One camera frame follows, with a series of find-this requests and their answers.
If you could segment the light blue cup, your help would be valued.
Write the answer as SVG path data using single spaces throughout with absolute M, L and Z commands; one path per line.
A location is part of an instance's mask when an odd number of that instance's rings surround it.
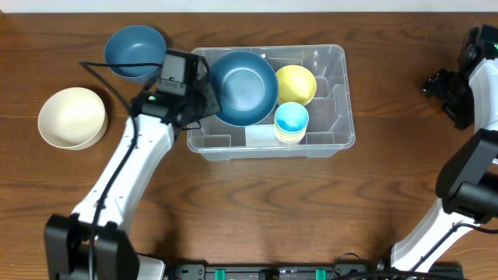
M 275 125 L 283 131 L 297 133 L 305 129 L 308 122 L 308 111 L 300 103 L 283 103 L 275 112 Z

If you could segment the cream cup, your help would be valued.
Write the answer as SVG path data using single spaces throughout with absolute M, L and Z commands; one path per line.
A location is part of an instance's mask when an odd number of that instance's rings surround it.
M 301 142 L 304 141 L 304 138 L 301 139 L 291 139 L 291 140 L 285 140 L 285 139 L 279 139 L 277 138 L 277 142 L 279 145 L 299 145 Z

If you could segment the yellow cup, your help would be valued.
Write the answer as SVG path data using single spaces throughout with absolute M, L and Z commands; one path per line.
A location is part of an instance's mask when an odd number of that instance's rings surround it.
M 301 139 L 305 136 L 307 128 L 303 128 L 299 131 L 285 131 L 278 126 L 275 126 L 275 136 L 279 139 L 291 140 L 291 139 Z

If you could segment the small yellow bowl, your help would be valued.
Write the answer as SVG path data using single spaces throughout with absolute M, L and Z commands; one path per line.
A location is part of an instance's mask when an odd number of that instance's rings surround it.
M 306 106 L 317 92 L 317 81 L 313 73 L 303 66 L 284 66 L 275 76 L 279 84 L 278 104 L 295 102 Z

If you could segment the large cream bowl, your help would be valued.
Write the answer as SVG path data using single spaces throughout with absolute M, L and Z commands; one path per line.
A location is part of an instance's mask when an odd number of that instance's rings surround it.
M 102 99 L 82 87 L 63 89 L 42 106 L 38 131 L 43 140 L 56 148 L 87 149 L 104 136 L 108 116 Z

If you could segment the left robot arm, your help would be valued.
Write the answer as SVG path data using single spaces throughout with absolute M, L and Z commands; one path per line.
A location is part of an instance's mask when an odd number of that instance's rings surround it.
M 209 78 L 161 79 L 128 105 L 124 134 L 100 178 L 72 214 L 44 228 L 51 279 L 162 279 L 165 261 L 139 254 L 128 238 L 135 211 L 162 158 L 187 125 L 220 112 Z

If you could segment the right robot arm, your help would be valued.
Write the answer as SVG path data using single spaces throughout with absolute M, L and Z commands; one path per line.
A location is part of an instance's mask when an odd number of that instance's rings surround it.
M 484 59 L 469 79 L 475 134 L 448 160 L 437 178 L 437 200 L 414 230 L 391 249 L 399 271 L 428 272 L 459 238 L 497 217 L 497 60 Z

